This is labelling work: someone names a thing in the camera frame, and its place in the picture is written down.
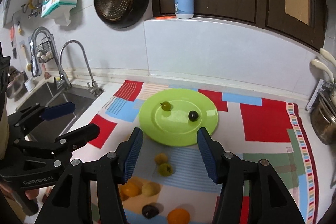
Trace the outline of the person's hand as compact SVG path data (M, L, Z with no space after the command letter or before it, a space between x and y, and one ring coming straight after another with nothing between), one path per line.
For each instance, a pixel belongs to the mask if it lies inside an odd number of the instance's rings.
M39 211L37 203L39 189L26 191L15 190L12 189L7 182L1 180L1 190L6 197L17 203L26 215L32 216Z

